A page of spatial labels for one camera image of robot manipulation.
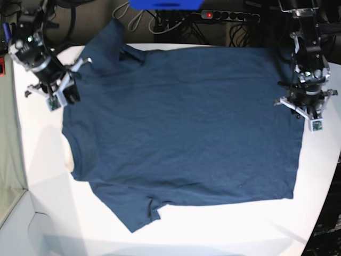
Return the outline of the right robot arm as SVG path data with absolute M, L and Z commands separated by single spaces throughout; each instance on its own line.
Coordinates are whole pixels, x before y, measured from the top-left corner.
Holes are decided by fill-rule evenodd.
M 79 59 L 73 65 L 63 65 L 57 55 L 68 47 L 76 23 L 76 7 L 85 1 L 23 1 L 17 28 L 9 41 L 8 53 L 12 60 L 32 72 L 38 84 L 29 85 L 25 97 L 40 95 L 50 110 L 80 101 L 76 80 L 80 67 L 90 59 Z M 51 16 L 57 6 L 70 10 L 70 26 L 60 45 L 55 46 L 46 35 L 48 29 L 57 29 Z

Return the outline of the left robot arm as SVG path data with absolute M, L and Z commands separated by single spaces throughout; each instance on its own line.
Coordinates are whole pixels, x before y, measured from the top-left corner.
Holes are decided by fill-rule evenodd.
M 320 46 L 321 34 L 316 19 L 319 7 L 317 1 L 279 1 L 279 6 L 283 13 L 291 14 L 299 24 L 299 29 L 290 33 L 294 41 L 291 68 L 298 82 L 294 82 L 294 77 L 288 83 L 279 82 L 287 90 L 287 95 L 278 99 L 276 104 L 284 105 L 298 118 L 308 120 L 312 130 L 320 130 L 322 113 L 338 91 L 322 89 L 329 82 L 330 67 Z

